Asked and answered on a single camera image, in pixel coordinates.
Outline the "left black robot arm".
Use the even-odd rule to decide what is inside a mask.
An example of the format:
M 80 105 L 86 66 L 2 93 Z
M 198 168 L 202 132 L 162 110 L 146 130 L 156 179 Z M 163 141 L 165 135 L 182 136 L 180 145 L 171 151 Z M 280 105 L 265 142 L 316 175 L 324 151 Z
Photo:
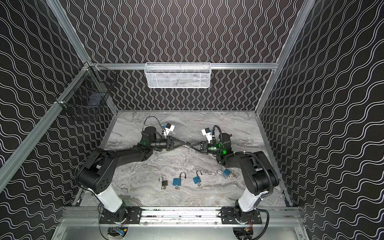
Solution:
M 96 149 L 80 167 L 75 180 L 97 197 L 105 209 L 104 215 L 116 224 L 124 223 L 128 219 L 126 204 L 112 187 L 116 168 L 146 161 L 155 151 L 171 151 L 181 146 L 188 148 L 191 144 L 173 136 L 164 136 L 155 127 L 146 127 L 139 143 L 131 148 L 117 151 Z

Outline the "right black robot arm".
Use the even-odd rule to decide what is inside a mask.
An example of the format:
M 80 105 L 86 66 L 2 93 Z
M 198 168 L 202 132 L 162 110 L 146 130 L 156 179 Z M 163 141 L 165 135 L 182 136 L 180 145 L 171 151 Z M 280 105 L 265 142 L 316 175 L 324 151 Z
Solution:
M 279 177 L 264 152 L 233 152 L 231 137 L 230 134 L 222 133 L 218 140 L 198 142 L 192 144 L 191 148 L 214 155 L 218 164 L 226 169 L 241 170 L 246 188 L 235 202 L 234 213 L 237 221 L 246 223 L 258 211 L 256 208 L 259 203 L 272 195 L 274 188 L 279 185 Z

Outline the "right blue padlock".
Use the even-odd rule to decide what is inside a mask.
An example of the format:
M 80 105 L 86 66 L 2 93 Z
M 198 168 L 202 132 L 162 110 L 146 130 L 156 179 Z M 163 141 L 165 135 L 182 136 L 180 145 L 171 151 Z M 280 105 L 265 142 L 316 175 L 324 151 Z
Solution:
M 229 170 L 229 169 L 225 169 L 225 170 L 217 170 L 217 174 L 223 178 L 232 178 L 233 175 L 232 175 L 232 172 Z

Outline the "blue padlock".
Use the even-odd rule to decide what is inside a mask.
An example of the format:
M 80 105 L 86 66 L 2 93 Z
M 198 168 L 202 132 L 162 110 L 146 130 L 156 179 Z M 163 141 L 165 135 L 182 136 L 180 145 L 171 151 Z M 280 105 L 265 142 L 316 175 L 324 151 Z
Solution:
M 232 172 L 229 170 L 229 169 L 225 169 L 225 170 L 217 170 L 217 174 L 223 178 L 232 178 L 233 175 L 232 175 Z
M 180 186 L 182 184 L 182 178 L 186 179 L 187 175 L 185 172 L 181 172 L 178 178 L 173 179 L 173 186 L 176 190 L 180 189 Z
M 202 171 L 201 170 L 197 170 L 196 171 L 196 176 L 193 178 L 193 181 L 194 181 L 194 184 L 196 185 L 196 186 L 198 186 L 199 188 L 201 188 L 202 187 L 202 184 L 201 184 L 201 176 L 202 175 Z

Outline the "middle blue padlock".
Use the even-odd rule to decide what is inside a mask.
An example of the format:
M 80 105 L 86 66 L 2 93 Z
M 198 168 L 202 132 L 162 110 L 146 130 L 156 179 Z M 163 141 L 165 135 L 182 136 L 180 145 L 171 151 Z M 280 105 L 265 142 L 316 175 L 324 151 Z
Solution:
M 201 176 L 202 175 L 202 171 L 201 170 L 197 170 L 196 171 L 196 176 L 193 178 L 193 181 L 194 181 L 194 184 L 196 185 L 196 186 L 198 186 L 199 188 L 201 188 L 202 187 L 202 184 L 201 184 Z

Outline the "left blue padlock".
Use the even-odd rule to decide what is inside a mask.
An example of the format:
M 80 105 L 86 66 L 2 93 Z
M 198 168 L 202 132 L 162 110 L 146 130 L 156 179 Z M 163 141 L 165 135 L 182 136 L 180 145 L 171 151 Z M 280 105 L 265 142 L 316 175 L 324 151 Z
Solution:
M 181 172 L 178 178 L 173 179 L 173 186 L 176 190 L 180 189 L 180 186 L 182 184 L 182 178 L 186 179 L 187 175 L 185 172 Z

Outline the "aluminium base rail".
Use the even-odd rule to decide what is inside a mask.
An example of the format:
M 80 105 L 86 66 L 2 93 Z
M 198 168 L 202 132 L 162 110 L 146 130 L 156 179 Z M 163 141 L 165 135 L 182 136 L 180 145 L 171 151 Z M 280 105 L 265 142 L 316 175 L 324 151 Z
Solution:
M 297 208 L 263 208 L 270 214 L 269 226 L 291 227 L 301 223 L 302 213 Z M 96 207 L 68 207 L 60 226 L 65 227 L 115 227 L 112 220 L 104 220 Z M 246 221 L 235 219 L 232 207 L 132 207 L 128 210 L 125 227 L 242 227 Z

